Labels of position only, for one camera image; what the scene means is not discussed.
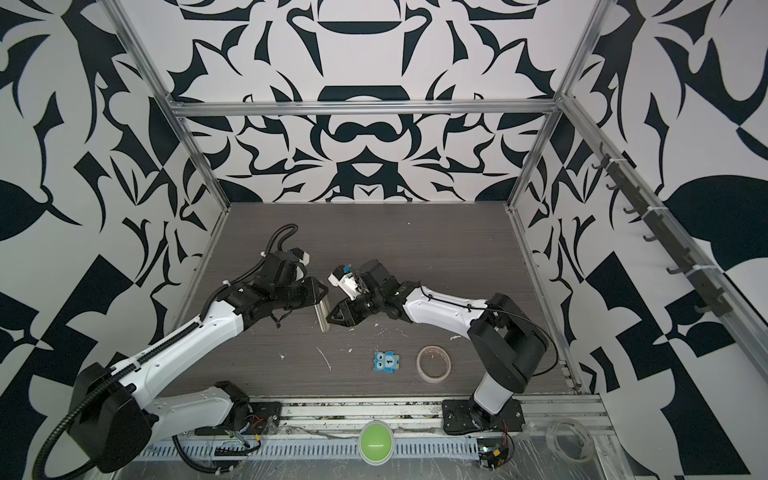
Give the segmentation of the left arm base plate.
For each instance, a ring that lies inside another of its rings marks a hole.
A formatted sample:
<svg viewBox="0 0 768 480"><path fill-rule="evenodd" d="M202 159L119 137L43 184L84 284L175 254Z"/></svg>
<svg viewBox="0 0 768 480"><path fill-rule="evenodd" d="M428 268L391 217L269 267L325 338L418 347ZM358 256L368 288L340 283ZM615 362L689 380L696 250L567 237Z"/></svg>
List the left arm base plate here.
<svg viewBox="0 0 768 480"><path fill-rule="evenodd" d="M197 436L226 435L237 431L241 435L260 435L280 424L282 404L276 401L237 402L222 423L194 430Z"/></svg>

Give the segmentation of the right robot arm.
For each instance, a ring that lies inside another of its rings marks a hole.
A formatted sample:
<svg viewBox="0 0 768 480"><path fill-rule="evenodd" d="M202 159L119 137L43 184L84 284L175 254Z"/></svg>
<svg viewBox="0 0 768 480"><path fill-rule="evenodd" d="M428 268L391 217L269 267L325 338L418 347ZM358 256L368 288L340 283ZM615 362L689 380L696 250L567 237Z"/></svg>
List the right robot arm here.
<svg viewBox="0 0 768 480"><path fill-rule="evenodd" d="M353 327L384 314L394 320L437 327L468 339L485 368L472 395L484 414L499 414L536 375L552 340L503 294L468 299L437 292L418 281L399 281L378 260L355 270L336 267L328 280L346 298L326 316L330 324Z"/></svg>

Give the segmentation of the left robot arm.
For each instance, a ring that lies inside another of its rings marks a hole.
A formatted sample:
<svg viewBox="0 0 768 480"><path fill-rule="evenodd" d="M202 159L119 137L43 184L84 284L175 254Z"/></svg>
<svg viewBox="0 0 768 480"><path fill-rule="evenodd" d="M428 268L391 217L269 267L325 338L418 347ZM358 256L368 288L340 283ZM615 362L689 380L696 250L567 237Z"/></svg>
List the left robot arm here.
<svg viewBox="0 0 768 480"><path fill-rule="evenodd" d="M249 398L229 381L193 394L161 394L191 366L257 322L280 324L294 311L322 303L328 290L308 275L308 253L284 247L297 231L294 223L279 227L253 267L217 287L197 316L166 337L111 367L95 363L83 370L69 412L37 454L32 478L47 478L47 461L63 435L88 458L66 473L66 478L75 479L92 469L117 471L147 446L180 433L207 427L243 429Z"/></svg>

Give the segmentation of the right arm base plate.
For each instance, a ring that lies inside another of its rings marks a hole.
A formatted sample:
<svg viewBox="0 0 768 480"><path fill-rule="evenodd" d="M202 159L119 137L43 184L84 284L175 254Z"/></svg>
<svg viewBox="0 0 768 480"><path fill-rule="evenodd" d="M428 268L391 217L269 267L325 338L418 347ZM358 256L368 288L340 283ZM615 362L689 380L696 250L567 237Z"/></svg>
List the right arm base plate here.
<svg viewBox="0 0 768 480"><path fill-rule="evenodd" d="M480 432L521 432L526 423L521 403L510 399L499 413L490 414L472 399L443 400L442 429L447 435Z"/></svg>

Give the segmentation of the white remote control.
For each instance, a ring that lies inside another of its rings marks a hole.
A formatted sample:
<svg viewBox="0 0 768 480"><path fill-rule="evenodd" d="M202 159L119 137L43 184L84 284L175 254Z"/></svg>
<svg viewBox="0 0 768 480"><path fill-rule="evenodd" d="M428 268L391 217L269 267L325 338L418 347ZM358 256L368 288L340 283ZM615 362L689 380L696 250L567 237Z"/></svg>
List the white remote control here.
<svg viewBox="0 0 768 480"><path fill-rule="evenodd" d="M326 333L329 331L329 323L327 316L329 314L329 303L326 299L323 299L315 306L315 312L317 316L318 325L320 331Z"/></svg>

